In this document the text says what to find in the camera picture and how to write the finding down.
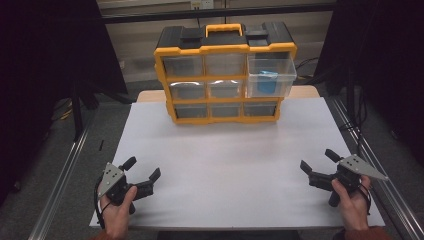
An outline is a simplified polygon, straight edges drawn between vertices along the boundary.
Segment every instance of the sleeve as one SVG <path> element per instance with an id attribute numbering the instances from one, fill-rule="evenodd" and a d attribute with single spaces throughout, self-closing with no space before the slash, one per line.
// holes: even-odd
<path id="1" fill-rule="evenodd" d="M 389 235 L 382 227 L 370 227 L 364 231 L 346 231 L 345 240 L 363 240 L 363 239 L 376 239 L 376 240 L 390 240 Z"/>
<path id="2" fill-rule="evenodd" d="M 114 240 L 113 238 L 109 237 L 109 235 L 106 234 L 105 230 L 102 230 L 99 235 L 90 238 L 89 240 Z"/>

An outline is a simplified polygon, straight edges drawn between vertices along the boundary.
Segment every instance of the metal bracket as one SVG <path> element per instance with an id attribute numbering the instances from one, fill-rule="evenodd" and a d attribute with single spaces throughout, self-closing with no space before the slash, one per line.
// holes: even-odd
<path id="1" fill-rule="evenodd" d="M 365 160 L 356 155 L 352 155 L 340 160 L 339 164 L 347 168 L 351 172 L 357 174 L 366 175 L 368 177 L 380 179 L 383 181 L 389 180 L 389 177 L 384 176 L 377 169 L 373 168 L 371 165 L 365 162 Z"/>
<path id="2" fill-rule="evenodd" d="M 108 162 L 103 173 L 102 183 L 100 184 L 99 198 L 105 195 L 124 176 L 124 171 Z"/>

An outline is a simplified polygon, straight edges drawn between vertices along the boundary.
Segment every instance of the wall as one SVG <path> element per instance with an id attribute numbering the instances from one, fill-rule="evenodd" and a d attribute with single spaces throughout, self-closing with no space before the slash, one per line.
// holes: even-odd
<path id="1" fill-rule="evenodd" d="M 334 0 L 214 0 L 215 8 L 244 8 L 261 6 L 280 6 L 291 4 L 328 3 Z M 98 0 L 103 15 L 142 14 L 190 10 L 190 2 L 184 0 Z M 291 13 L 256 16 L 239 16 L 225 18 L 184 19 L 155 22 L 138 22 L 109 24 L 107 30 L 112 40 L 116 55 L 123 67 L 126 82 L 156 79 L 154 72 L 153 51 L 156 48 L 162 29 L 166 26 L 198 27 L 205 24 L 243 23 L 260 25 L 266 21 L 283 21 L 298 45 L 295 64 L 313 57 L 319 57 L 332 12 Z M 315 62 L 299 69 L 299 75 L 310 75 L 315 70 Z"/>

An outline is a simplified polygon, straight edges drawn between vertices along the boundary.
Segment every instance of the human hand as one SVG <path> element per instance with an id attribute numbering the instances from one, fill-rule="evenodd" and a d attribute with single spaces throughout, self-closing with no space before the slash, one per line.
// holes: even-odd
<path id="1" fill-rule="evenodd" d="M 110 203 L 110 199 L 104 195 L 100 199 L 100 206 L 103 209 L 103 219 L 105 221 L 106 233 L 113 239 L 125 239 L 128 234 L 129 208 L 137 194 L 137 187 L 132 186 L 125 194 L 124 201 L 120 206 Z"/>
<path id="2" fill-rule="evenodd" d="M 361 183 L 363 186 L 360 186 L 360 188 L 367 194 L 371 180 L 367 176 L 361 176 Z M 342 215 L 345 229 L 347 231 L 367 230 L 367 202 L 358 192 L 360 190 L 356 190 L 349 195 L 346 188 L 337 179 L 333 179 L 331 185 L 340 196 L 339 211 Z"/>

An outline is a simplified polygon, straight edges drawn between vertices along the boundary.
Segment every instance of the white paper sheet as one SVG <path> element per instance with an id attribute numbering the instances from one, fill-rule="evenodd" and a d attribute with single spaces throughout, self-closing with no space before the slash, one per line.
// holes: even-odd
<path id="1" fill-rule="evenodd" d="M 131 107 L 113 164 L 131 156 L 129 183 L 160 167 L 154 195 L 135 201 L 131 227 L 174 230 L 298 229 L 342 226 L 330 192 L 300 169 L 332 174 L 324 155 L 349 150 L 322 98 L 287 99 L 275 123 L 176 125 L 165 103 Z M 384 222 L 375 204 L 370 225 Z M 90 226 L 98 226 L 93 215 Z"/>

